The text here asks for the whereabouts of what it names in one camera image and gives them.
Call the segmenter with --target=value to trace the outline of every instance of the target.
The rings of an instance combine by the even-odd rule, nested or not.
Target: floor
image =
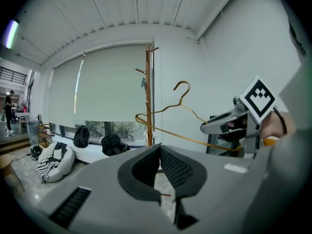
[[[15,133],[7,134],[5,131],[6,121],[0,121],[0,143],[28,136],[26,128],[23,128],[22,133],[20,134],[19,125],[17,123],[11,123],[11,128]]]
[[[23,191],[12,175],[5,178],[9,188],[15,197],[19,197],[29,201],[32,205],[36,204],[52,189],[61,184],[79,172],[85,165],[80,162],[75,162],[69,175],[55,183],[41,184],[38,175],[35,171],[37,161],[32,161],[30,156],[26,156],[30,152],[30,147],[26,147],[14,152],[10,155],[14,160],[12,168],[20,179],[25,191]],[[175,216],[175,190],[169,183],[165,174],[157,174],[155,179],[155,189],[163,194],[170,194],[171,196],[161,196],[161,209],[168,216],[171,222]]]

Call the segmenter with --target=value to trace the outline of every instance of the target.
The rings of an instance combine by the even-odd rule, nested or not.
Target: railing
[[[27,75],[0,67],[0,79],[25,84]]]

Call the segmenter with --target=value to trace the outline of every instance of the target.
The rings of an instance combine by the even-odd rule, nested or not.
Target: white table
[[[18,118],[18,121],[19,121],[19,133],[21,134],[21,123],[22,122],[26,122],[27,132],[29,132],[28,123],[29,123],[30,113],[16,113],[16,117]],[[20,117],[25,117],[26,120],[21,121]]]

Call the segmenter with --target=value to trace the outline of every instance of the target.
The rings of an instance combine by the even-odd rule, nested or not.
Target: black backpack
[[[30,155],[32,160],[37,160],[42,153],[42,148],[38,145],[33,145],[30,147]]]
[[[124,153],[131,148],[120,141],[118,134],[106,135],[102,140],[102,152],[107,156]]]
[[[89,144],[90,131],[85,126],[77,128],[74,136],[74,145],[80,148],[85,148]]]

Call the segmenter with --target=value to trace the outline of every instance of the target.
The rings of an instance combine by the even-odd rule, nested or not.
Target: gray plastic surface
[[[47,194],[38,209],[49,217],[77,187],[84,187],[92,192],[68,227],[73,233],[261,233],[307,183],[311,135],[312,131],[303,131],[287,136],[274,147],[260,148],[253,160],[166,146],[200,162],[207,170],[206,183],[199,193],[181,199],[185,213],[197,219],[184,230],[169,221],[157,202],[134,199],[118,182],[121,164],[150,147],[87,165]],[[248,171],[227,170],[224,166],[228,163]]]

